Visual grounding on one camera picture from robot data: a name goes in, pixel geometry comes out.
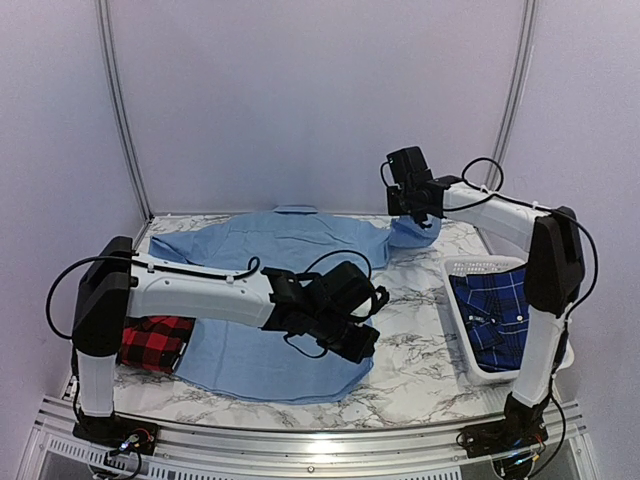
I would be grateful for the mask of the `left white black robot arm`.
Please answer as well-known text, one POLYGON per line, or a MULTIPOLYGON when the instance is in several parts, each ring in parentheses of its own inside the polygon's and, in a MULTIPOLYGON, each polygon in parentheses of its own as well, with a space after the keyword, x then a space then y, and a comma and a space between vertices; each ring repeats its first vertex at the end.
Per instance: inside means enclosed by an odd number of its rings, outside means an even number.
POLYGON ((78 423, 106 445, 125 438, 126 423, 114 410, 116 357, 127 319, 177 316, 224 320, 286 339, 309 336, 323 354, 352 363, 373 356, 379 332, 367 325, 389 301, 370 269, 343 261, 326 273, 295 273, 261 265, 253 256, 242 270, 215 270, 175 263, 134 250, 126 236, 112 238, 102 252, 66 267, 58 286, 83 268, 71 333, 80 404, 78 423))

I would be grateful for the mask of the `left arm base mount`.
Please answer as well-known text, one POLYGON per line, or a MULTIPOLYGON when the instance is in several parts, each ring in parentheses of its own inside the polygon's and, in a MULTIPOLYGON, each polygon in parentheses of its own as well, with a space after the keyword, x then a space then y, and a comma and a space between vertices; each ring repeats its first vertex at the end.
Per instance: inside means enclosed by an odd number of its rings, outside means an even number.
POLYGON ((133 443, 135 450, 142 455, 152 455, 158 440, 159 426, 155 423, 130 420, 118 417, 116 422, 105 422, 99 418, 97 424, 73 427, 73 436, 90 443, 109 447, 111 450, 121 451, 121 447, 132 436, 138 440, 133 443))

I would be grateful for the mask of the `light blue long sleeve shirt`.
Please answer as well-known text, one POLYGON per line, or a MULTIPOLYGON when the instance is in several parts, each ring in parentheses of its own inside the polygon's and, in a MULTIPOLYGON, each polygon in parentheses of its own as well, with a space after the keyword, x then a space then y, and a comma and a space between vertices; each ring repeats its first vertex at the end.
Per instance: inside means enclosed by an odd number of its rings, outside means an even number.
POLYGON ((178 379, 235 399, 290 405, 337 402, 373 367, 373 270, 393 253, 431 246, 441 222, 365 220, 285 206, 235 216, 194 231, 161 233, 152 256, 223 270, 259 259, 268 318, 256 327, 201 315, 179 361, 178 379))

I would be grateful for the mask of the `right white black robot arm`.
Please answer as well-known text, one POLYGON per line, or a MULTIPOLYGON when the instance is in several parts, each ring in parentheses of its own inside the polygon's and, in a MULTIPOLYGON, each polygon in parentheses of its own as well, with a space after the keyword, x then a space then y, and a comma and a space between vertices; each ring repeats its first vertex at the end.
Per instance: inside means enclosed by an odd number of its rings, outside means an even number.
POLYGON ((570 208, 517 200, 474 185, 465 175, 435 177, 417 146, 388 154, 384 165, 393 177, 385 184, 390 215, 409 216, 418 225, 429 217, 465 222, 528 254, 524 296, 529 327, 504 418, 463 432, 475 444, 492 440, 515 448, 542 422, 566 351, 569 320, 588 297, 580 291, 586 274, 581 241, 591 236, 570 208))

